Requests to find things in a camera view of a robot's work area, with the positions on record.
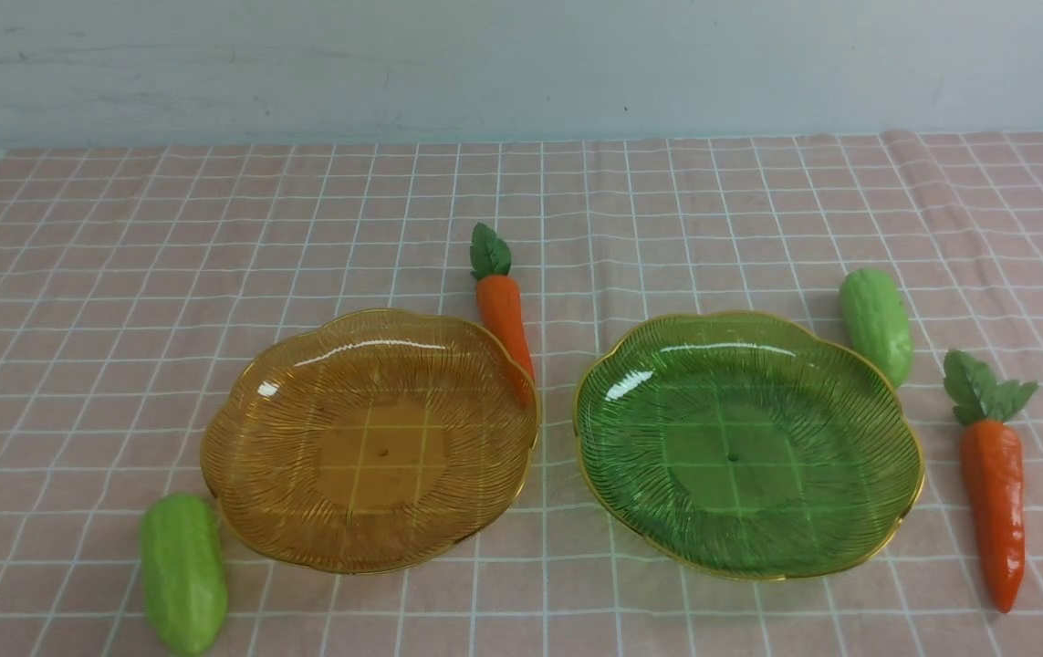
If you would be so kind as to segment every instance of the toy cucumber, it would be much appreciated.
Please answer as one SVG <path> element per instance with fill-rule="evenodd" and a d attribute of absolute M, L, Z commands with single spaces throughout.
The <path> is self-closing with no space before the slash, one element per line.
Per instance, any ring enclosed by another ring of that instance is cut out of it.
<path fill-rule="evenodd" d="M 204 653 L 229 610 L 221 539 L 199 496 L 174 493 L 141 519 L 141 569 L 147 620 L 175 654 Z"/>
<path fill-rule="evenodd" d="M 863 267 L 846 275 L 839 295 L 854 350 L 893 387 L 901 386 L 915 359 L 915 342 L 897 283 L 883 270 Z"/>

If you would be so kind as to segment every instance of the carrot leaves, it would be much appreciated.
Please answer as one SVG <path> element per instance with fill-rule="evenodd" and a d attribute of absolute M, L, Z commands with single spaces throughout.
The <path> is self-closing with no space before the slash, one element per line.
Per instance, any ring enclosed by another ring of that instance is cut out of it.
<path fill-rule="evenodd" d="M 964 428 L 981 420 L 1012 420 L 1039 389 L 1035 382 L 997 383 L 991 366 L 959 349 L 948 350 L 943 374 L 944 390 L 954 403 L 951 411 Z"/>
<path fill-rule="evenodd" d="M 471 229 L 468 258 L 471 259 L 471 277 L 477 281 L 487 275 L 508 275 L 509 267 L 513 266 L 513 251 L 509 250 L 509 245 L 496 236 L 495 229 L 481 222 Z"/>

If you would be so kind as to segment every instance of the carrot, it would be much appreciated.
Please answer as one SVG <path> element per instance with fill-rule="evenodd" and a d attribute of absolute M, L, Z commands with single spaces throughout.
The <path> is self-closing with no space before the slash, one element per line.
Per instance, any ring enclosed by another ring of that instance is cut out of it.
<path fill-rule="evenodd" d="M 955 419 L 967 428 L 960 444 L 967 497 L 975 520 L 975 542 L 996 607 L 1012 610 L 1025 577 L 1025 463 L 1020 436 L 1006 420 L 1020 413 L 1039 386 L 996 382 L 983 361 L 948 350 L 943 386 L 954 400 Z"/>
<path fill-rule="evenodd" d="M 522 321 L 522 289 L 509 277 L 513 253 L 495 229 L 477 223 L 471 229 L 471 277 L 477 279 L 477 311 L 485 328 L 505 346 L 509 357 L 534 378 L 533 359 Z"/>

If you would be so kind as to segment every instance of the wall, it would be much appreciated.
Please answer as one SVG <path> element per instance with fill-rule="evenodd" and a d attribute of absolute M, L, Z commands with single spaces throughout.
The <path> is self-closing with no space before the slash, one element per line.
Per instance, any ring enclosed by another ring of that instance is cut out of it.
<path fill-rule="evenodd" d="M 0 146 L 1043 128 L 1041 0 L 0 0 Z"/>

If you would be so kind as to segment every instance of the amber plate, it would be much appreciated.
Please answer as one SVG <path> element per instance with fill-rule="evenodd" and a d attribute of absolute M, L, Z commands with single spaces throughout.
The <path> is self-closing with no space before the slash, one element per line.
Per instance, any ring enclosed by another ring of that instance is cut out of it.
<path fill-rule="evenodd" d="M 637 325 L 583 379 L 574 427 L 606 510 L 726 578 L 863 564 L 923 485 L 921 445 L 882 374 L 758 312 Z"/>
<path fill-rule="evenodd" d="M 362 311 L 259 355 L 209 424 L 200 469 L 247 548 L 379 574 L 501 515 L 539 423 L 533 380 L 481 325 Z"/>

